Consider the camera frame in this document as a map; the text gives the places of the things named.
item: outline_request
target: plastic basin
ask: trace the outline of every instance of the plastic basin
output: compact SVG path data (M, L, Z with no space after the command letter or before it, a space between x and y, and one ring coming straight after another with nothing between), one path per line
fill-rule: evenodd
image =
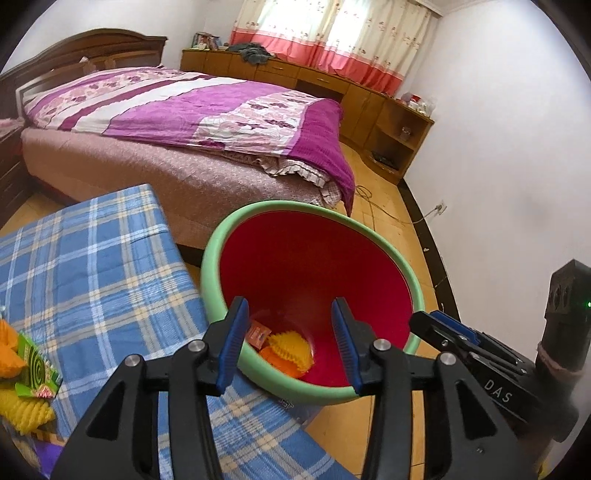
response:
M294 403L356 398L330 322L335 297L344 297L378 337L407 353L418 346L408 320L424 309L423 294L406 260L365 225L322 207L277 200L233 212L207 244L201 289L209 322L223 319L240 295L251 319L308 340L314 366L300 380L273 368L246 342L238 362L255 383Z

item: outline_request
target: power cord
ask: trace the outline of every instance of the power cord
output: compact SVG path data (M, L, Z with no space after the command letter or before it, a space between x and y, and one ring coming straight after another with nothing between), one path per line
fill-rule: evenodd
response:
M374 196L374 194L371 192L371 190L369 188L364 187L363 185L356 185L355 186L355 195L357 195L358 197L361 197L363 200L365 200L366 202L369 203L369 211L371 212L371 220L372 220L374 231L375 231L374 207L376 207L379 210L382 210L382 212L384 212L386 215L388 215L391 219L396 220L397 222L402 223L403 225L416 225L417 223L424 221L433 212L439 212L443 208L443 205L436 205L435 208L433 208L431 211L427 212L419 220L417 220L415 222L405 222L404 220L401 220L400 218L396 218L394 215L388 213L386 210L384 210L382 207L380 207L380 205L373 202L371 200L371 198L372 198L372 196Z

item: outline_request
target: metal screw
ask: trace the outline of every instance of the metal screw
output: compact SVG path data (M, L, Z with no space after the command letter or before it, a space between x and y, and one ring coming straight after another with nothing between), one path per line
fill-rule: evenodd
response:
M200 352L205 348L205 342L203 340L193 340L189 342L189 350L192 352Z
M439 358L443 365L454 365L456 363L456 356L450 352L443 352Z
M392 344L388 342L385 338L378 338L374 340L374 348L379 350L380 352L385 352L386 350L390 350Z
M125 357L125 365L127 365L128 367L135 367L139 364L141 359L142 358L139 355L136 355L135 353L133 355L128 355Z

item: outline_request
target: wooden headboard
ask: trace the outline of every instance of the wooden headboard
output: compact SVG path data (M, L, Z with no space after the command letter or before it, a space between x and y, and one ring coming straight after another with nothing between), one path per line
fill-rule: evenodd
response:
M162 58L166 40L166 37L147 37L117 28L100 28L66 38L0 75L0 118L16 118L17 89L52 70L71 67L74 71L74 65L82 57L101 70L156 66Z

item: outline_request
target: yellow snack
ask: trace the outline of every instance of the yellow snack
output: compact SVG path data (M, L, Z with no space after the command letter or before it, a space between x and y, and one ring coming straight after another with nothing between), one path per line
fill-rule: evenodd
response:
M267 341L278 357L295 363L300 372L306 373L314 365L310 344L296 331L269 335Z
M29 434L56 418L47 400L19 397L14 385L0 388L0 415L21 435Z

